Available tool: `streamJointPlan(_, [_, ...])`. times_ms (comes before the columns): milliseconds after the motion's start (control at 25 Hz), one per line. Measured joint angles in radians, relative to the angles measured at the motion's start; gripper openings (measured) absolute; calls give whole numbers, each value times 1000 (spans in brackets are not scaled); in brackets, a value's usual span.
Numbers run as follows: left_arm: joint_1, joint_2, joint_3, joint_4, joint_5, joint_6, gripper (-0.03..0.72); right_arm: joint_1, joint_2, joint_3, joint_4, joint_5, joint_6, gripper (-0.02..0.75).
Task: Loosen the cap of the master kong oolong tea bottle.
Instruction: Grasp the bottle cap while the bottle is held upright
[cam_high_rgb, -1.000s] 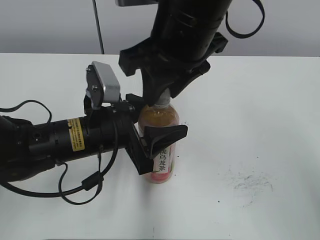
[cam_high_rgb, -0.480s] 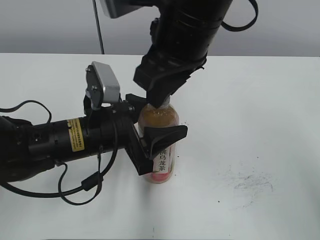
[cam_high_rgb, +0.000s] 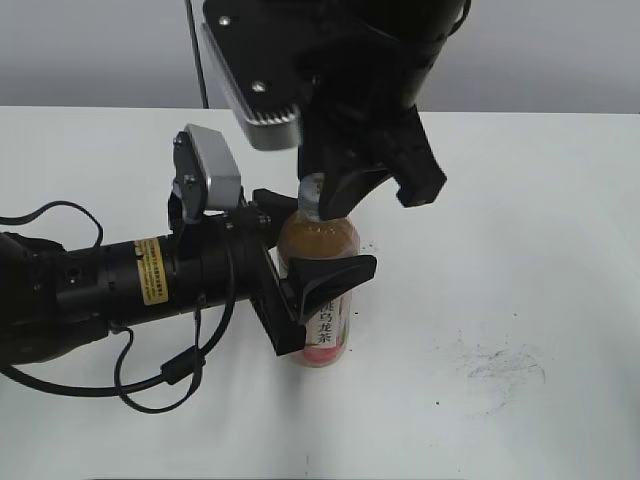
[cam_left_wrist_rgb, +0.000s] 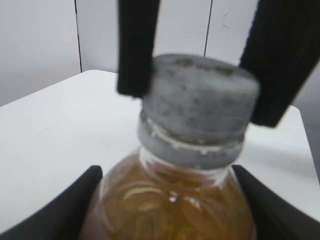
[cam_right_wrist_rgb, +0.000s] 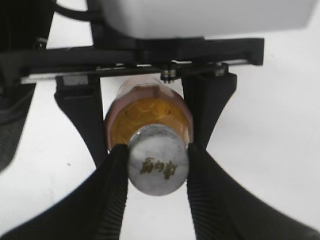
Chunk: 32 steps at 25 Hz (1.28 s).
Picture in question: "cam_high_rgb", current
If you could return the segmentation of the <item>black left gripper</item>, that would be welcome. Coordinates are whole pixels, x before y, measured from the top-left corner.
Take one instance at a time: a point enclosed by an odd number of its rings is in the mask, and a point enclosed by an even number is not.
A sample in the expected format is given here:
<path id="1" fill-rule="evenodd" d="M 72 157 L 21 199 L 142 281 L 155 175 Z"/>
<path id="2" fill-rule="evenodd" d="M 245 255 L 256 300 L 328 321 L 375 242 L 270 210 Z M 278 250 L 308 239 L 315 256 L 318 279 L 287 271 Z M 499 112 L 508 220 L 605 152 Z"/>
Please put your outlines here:
<path id="1" fill-rule="evenodd" d="M 178 199 L 168 201 L 172 231 L 171 297 L 185 307 L 223 305 L 213 336 L 200 348 L 206 355 L 221 340 L 237 301 L 249 300 L 275 353 L 289 355 L 304 348 L 309 320 L 330 301 L 370 281 L 377 259 L 356 255 L 334 259 L 291 258 L 284 292 L 270 250 L 298 200 L 268 189 L 256 189 L 252 201 L 222 214 L 187 224 Z"/>

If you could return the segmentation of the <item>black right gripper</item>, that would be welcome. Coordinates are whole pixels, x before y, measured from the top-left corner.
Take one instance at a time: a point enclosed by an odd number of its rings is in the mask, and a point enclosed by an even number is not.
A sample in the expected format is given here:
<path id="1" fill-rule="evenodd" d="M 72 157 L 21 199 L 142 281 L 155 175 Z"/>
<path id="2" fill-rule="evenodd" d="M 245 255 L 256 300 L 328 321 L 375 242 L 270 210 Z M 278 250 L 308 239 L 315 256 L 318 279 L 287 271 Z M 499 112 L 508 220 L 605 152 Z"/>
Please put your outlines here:
<path id="1" fill-rule="evenodd" d="M 433 203 L 447 177 L 416 106 L 445 43 L 380 31 L 343 35 L 305 54 L 317 79 L 303 108 L 298 175 L 322 173 L 322 220 L 347 217 L 389 179 L 406 208 Z"/>

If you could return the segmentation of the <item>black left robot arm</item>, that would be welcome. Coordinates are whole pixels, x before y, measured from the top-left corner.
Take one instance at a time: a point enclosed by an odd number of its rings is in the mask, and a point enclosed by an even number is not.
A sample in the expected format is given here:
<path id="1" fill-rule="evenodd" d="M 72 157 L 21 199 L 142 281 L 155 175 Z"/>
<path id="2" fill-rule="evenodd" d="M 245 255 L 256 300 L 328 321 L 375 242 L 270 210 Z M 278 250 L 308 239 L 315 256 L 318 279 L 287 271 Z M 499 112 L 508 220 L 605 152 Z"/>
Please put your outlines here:
<path id="1" fill-rule="evenodd" d="M 291 198 L 259 189 L 235 210 L 185 222 L 169 202 L 167 235 L 83 250 L 1 236 L 1 360 L 48 361 L 134 326 L 219 306 L 252 304 L 277 355 L 301 350 L 325 304 L 371 280 L 370 255 L 301 259 L 280 276 L 270 255 Z"/>

